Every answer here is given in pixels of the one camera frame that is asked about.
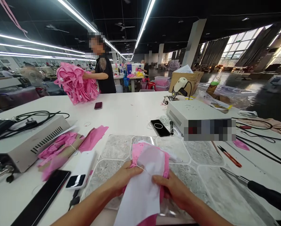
forearm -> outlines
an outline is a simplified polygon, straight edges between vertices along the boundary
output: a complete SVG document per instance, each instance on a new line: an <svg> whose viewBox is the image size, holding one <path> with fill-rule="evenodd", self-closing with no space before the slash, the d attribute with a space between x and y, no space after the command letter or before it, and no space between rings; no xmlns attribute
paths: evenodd
<svg viewBox="0 0 281 226"><path fill-rule="evenodd" d="M84 72L83 79L107 79L108 75L106 73L86 73Z"/></svg>
<svg viewBox="0 0 281 226"><path fill-rule="evenodd" d="M194 194L190 194L185 211L201 226L233 226Z"/></svg>
<svg viewBox="0 0 281 226"><path fill-rule="evenodd" d="M51 226L89 226L99 215L107 203L113 198L113 192L99 187L81 203L59 218Z"/></svg>

ceiling fan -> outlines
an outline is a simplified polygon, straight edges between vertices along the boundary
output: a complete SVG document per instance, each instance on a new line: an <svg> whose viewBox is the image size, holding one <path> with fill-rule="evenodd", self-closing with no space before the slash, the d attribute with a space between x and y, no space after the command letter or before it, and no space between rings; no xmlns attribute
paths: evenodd
<svg viewBox="0 0 281 226"><path fill-rule="evenodd" d="M85 42L85 41L79 40L78 38L75 38L75 40L78 41L78 43Z"/></svg>
<svg viewBox="0 0 281 226"><path fill-rule="evenodd" d="M128 26L128 27L126 27L123 23L117 23L115 25L121 27L121 31L123 31L126 28L133 28L133 27L135 27L135 26Z"/></svg>
<svg viewBox="0 0 281 226"><path fill-rule="evenodd" d="M66 33L69 33L68 31L63 31L63 30L60 30L60 29L57 29L55 26L53 26L52 24L49 24L49 25L46 25L47 30L55 30L55 31L61 31L61 32L66 32Z"/></svg>

scissors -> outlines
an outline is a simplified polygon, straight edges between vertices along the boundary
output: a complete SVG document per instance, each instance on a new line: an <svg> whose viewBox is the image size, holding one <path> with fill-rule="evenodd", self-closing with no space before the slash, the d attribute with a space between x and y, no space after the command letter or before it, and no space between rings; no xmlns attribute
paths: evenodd
<svg viewBox="0 0 281 226"><path fill-rule="evenodd" d="M234 157L232 157L223 147L221 146L218 146L218 148L224 153L224 155L226 155L237 167L241 168L242 165L237 161L235 160Z"/></svg>

red stool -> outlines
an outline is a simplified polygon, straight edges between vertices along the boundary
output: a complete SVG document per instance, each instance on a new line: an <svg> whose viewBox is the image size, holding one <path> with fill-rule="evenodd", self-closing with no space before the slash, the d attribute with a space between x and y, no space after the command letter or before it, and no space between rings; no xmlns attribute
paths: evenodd
<svg viewBox="0 0 281 226"><path fill-rule="evenodd" d="M153 87L154 87L154 90L156 90L156 85L154 82L147 82L146 89L153 89Z"/></svg>

smartphone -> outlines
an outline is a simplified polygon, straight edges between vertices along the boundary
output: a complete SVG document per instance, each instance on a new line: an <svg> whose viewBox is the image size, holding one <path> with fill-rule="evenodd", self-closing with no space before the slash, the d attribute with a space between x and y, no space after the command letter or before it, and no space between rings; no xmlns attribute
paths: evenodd
<svg viewBox="0 0 281 226"><path fill-rule="evenodd" d="M156 131L156 133L158 133L158 135L160 137L166 137L171 135L170 132L167 130L167 128L161 123L160 120L152 120L151 121L152 126L154 128L154 130Z"/></svg>
<svg viewBox="0 0 281 226"><path fill-rule="evenodd" d="M97 102L95 103L94 110L102 109L102 107L103 107L103 102Z"/></svg>
<svg viewBox="0 0 281 226"><path fill-rule="evenodd" d="M33 197L25 209L20 213L11 226L35 226L41 220L46 210L51 205L64 183L70 175L70 171L56 170L48 181Z"/></svg>

